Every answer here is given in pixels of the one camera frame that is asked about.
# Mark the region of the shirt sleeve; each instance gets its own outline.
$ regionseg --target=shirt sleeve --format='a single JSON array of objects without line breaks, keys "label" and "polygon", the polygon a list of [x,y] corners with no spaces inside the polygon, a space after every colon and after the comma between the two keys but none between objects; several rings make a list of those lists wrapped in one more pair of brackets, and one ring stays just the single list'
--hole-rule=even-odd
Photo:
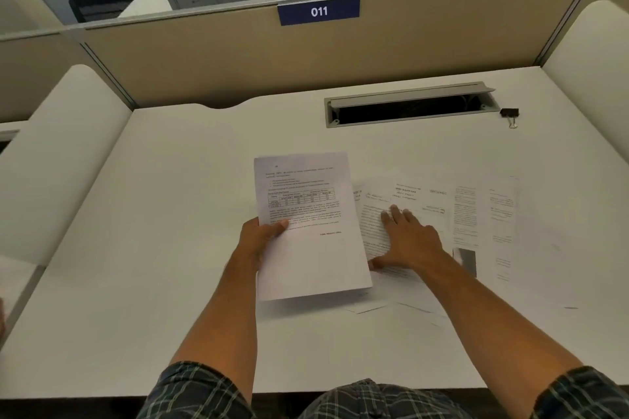
[{"label": "shirt sleeve", "polygon": [[225,375],[204,364],[171,364],[146,397],[138,419],[252,419],[254,413]]},{"label": "shirt sleeve", "polygon": [[629,418],[629,396],[589,366],[557,378],[541,393],[531,415],[531,419],[620,418]]}]

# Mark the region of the blue sign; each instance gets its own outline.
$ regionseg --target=blue sign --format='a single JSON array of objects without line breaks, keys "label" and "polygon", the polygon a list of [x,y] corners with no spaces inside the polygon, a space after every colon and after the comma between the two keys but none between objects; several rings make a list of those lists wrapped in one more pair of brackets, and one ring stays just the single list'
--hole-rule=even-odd
[{"label": "blue sign", "polygon": [[283,26],[360,17],[360,0],[309,0],[277,6]]}]

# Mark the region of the shirt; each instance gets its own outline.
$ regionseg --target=shirt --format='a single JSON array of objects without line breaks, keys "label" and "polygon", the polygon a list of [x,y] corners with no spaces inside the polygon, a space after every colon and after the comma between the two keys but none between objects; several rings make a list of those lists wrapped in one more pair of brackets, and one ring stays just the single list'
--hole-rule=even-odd
[{"label": "shirt", "polygon": [[[445,394],[375,384],[370,379],[326,392],[299,419],[471,419]],[[138,419],[252,419],[254,412],[223,374],[195,362],[161,374]],[[541,393],[531,419],[629,418],[629,396],[594,368],[574,369]]]}]

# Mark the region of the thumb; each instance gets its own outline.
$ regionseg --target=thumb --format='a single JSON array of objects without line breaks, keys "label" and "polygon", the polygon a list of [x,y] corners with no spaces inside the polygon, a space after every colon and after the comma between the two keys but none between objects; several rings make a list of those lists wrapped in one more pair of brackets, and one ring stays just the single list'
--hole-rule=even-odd
[{"label": "thumb", "polygon": [[393,266],[393,258],[391,257],[391,251],[385,255],[372,258],[369,262],[369,270],[379,270],[381,268],[387,268]]},{"label": "thumb", "polygon": [[261,225],[260,229],[265,240],[272,240],[288,228],[289,221],[284,219],[273,225]]}]

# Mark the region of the black binder clip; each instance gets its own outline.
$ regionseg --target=black binder clip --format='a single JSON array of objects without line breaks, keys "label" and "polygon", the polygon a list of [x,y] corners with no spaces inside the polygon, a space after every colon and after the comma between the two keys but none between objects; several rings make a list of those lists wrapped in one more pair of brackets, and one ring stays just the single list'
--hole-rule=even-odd
[{"label": "black binder clip", "polygon": [[520,110],[518,108],[503,108],[500,110],[500,116],[509,120],[509,128],[515,129],[518,125],[515,124],[515,118],[520,116]]}]

